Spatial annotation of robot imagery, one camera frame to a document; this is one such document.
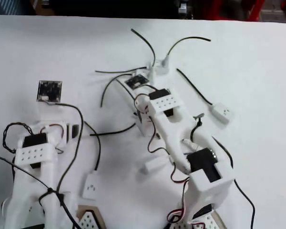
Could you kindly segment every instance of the white connector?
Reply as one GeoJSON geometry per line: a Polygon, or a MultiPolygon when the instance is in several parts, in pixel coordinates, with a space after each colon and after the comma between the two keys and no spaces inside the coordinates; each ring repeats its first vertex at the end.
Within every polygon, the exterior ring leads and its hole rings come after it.
{"type": "Polygon", "coordinates": [[[88,174],[82,191],[82,197],[85,199],[96,200],[97,193],[99,190],[99,183],[100,178],[96,171],[93,171],[93,173],[88,174]]]}
{"type": "Polygon", "coordinates": [[[157,75],[166,75],[169,73],[169,56],[167,55],[163,60],[156,60],[153,68],[157,75]]]}
{"type": "Polygon", "coordinates": [[[229,121],[234,116],[233,112],[221,103],[212,105],[211,112],[219,121],[224,124],[229,123],[229,121]]]}

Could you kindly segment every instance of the wire bundle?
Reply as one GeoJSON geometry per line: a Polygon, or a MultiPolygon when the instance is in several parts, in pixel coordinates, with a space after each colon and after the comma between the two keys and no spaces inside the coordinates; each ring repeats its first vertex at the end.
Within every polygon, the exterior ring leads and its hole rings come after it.
{"type": "Polygon", "coordinates": [[[8,151],[10,151],[12,154],[15,154],[16,153],[16,149],[10,149],[7,144],[6,144],[6,137],[7,137],[7,134],[8,134],[8,130],[9,128],[12,126],[12,125],[21,125],[23,126],[28,132],[30,135],[34,135],[32,129],[26,125],[25,123],[20,123],[20,122],[16,122],[16,123],[10,123],[6,126],[5,130],[3,131],[3,139],[2,139],[2,146],[3,148],[7,149],[8,151]]]}
{"type": "Polygon", "coordinates": [[[181,208],[170,211],[166,216],[166,220],[169,223],[178,223],[184,217],[184,214],[185,214],[184,193],[185,193],[185,186],[186,186],[187,182],[189,182],[189,178],[185,179],[184,184],[183,184],[181,208]]]}

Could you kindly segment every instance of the white table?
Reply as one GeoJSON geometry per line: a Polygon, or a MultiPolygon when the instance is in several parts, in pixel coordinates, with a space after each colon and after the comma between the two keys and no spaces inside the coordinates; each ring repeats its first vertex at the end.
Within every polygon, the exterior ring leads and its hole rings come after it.
{"type": "MultiPolygon", "coordinates": [[[[286,24],[0,16],[0,155],[12,158],[1,145],[8,123],[38,119],[39,80],[63,80],[62,102],[78,105],[98,132],[131,125],[131,109],[115,86],[99,108],[112,75],[94,73],[144,66],[151,60],[149,48],[130,28],[150,41],[158,58],[182,37],[212,39],[179,44],[171,61],[209,100],[234,110],[232,123],[224,127],[216,121],[177,73],[172,83],[193,115],[207,114],[204,125],[233,155],[238,183],[256,207],[255,228],[286,228],[286,24]]],[[[22,130],[16,129],[8,136],[11,146],[22,130]]],[[[170,165],[153,176],[140,172],[142,162],[153,157],[146,150],[148,140],[137,128],[101,139],[102,194],[94,204],[108,228],[162,228],[180,200],[181,186],[170,181],[170,165]]],[[[60,156],[61,170],[74,149],[75,141],[60,156]]],[[[81,193],[97,149],[96,139],[83,138],[62,188],[81,193]]],[[[0,204],[11,189],[11,168],[0,162],[0,204]]],[[[235,187],[218,212],[228,228],[249,228],[251,206],[235,187]]]]}

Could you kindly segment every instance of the circuit board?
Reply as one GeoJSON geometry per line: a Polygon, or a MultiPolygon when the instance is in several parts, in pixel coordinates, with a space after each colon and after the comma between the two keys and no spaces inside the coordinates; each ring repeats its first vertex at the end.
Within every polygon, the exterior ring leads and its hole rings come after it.
{"type": "Polygon", "coordinates": [[[144,76],[141,74],[136,75],[129,80],[126,80],[125,83],[131,88],[131,89],[136,89],[138,87],[141,87],[144,84],[147,84],[149,82],[148,79],[146,79],[144,76]]]}
{"type": "Polygon", "coordinates": [[[61,101],[62,81],[39,81],[37,101],[57,102],[61,101]]]}

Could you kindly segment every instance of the perforated plate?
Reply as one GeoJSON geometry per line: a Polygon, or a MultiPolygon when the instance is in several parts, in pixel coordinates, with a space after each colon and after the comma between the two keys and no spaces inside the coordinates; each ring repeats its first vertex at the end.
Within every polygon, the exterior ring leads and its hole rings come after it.
{"type": "MultiPolygon", "coordinates": [[[[197,222],[203,222],[205,223],[205,229],[226,229],[226,227],[224,225],[218,226],[221,223],[217,222],[217,220],[215,220],[211,214],[202,216],[197,218],[197,222]]],[[[202,225],[190,225],[188,224],[185,220],[179,222],[179,223],[175,223],[172,224],[170,226],[170,229],[203,229],[202,225]]]]}
{"type": "Polygon", "coordinates": [[[57,156],[55,148],[50,143],[17,149],[15,164],[30,165],[42,161],[52,161],[57,156]]]}
{"type": "Polygon", "coordinates": [[[181,104],[180,100],[174,95],[169,94],[159,99],[150,101],[156,113],[169,110],[181,104]]]}
{"type": "Polygon", "coordinates": [[[92,212],[86,211],[80,223],[82,229],[99,229],[92,212]]]}

